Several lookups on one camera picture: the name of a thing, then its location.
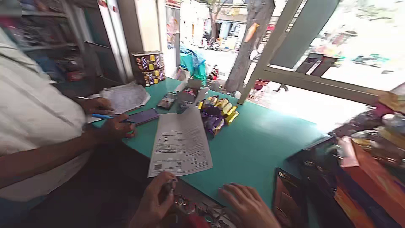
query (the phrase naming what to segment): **shelf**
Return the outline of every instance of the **shelf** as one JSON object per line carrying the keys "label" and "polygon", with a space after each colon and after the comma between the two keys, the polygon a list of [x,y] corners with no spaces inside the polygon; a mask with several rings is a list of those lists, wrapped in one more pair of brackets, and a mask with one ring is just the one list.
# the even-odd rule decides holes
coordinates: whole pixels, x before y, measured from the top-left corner
{"label": "shelf", "polygon": [[36,17],[67,17],[65,13],[39,12],[39,11],[22,11],[23,16]]}
{"label": "shelf", "polygon": [[56,49],[56,48],[74,47],[74,46],[77,46],[77,45],[74,43],[64,43],[64,44],[48,45],[48,46],[21,47],[20,49],[24,52],[32,52],[32,51],[36,51],[36,50]]}

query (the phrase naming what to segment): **small box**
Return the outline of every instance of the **small box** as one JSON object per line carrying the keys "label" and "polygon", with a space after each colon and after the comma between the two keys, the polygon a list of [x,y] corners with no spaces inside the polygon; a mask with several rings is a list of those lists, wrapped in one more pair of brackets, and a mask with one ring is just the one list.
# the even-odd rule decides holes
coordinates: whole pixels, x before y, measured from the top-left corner
{"label": "small box", "polygon": [[134,77],[138,83],[148,87],[166,79],[162,52],[131,53],[131,56]]}
{"label": "small box", "polygon": [[201,80],[186,78],[176,88],[180,108],[194,107],[205,98],[208,87],[201,88],[201,85]]}

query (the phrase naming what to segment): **stack of papers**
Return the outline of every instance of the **stack of papers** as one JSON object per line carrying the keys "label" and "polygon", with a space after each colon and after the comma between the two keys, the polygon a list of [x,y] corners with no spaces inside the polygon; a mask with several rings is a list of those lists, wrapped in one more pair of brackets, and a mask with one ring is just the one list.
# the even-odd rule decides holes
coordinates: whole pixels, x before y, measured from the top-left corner
{"label": "stack of papers", "polygon": [[137,85],[134,82],[104,89],[100,92],[100,95],[111,101],[115,114],[122,114],[134,108],[139,108],[151,98],[142,85]]}
{"label": "stack of papers", "polygon": [[200,110],[186,109],[182,114],[159,116],[148,177],[166,170],[183,176],[212,168],[207,135]]}

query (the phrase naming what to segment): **blue pen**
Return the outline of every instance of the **blue pen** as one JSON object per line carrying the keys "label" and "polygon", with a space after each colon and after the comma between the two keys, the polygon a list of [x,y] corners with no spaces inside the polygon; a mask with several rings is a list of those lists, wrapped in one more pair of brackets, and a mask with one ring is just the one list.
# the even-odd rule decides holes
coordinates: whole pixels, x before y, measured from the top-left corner
{"label": "blue pen", "polygon": [[[97,118],[101,118],[101,119],[114,119],[114,117],[112,117],[112,116],[106,116],[106,115],[100,115],[100,114],[92,114],[92,116],[97,117]],[[123,123],[134,123],[134,124],[136,124],[135,122],[132,122],[132,121],[129,121],[129,120],[124,120]]]}

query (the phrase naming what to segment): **qr code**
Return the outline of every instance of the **qr code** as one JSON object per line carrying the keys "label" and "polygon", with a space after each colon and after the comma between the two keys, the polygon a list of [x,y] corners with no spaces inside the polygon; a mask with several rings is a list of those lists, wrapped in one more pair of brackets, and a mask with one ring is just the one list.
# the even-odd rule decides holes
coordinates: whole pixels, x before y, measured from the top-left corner
{"label": "qr code", "polygon": [[153,168],[154,170],[161,170],[162,169],[162,165],[155,165],[155,168]]}

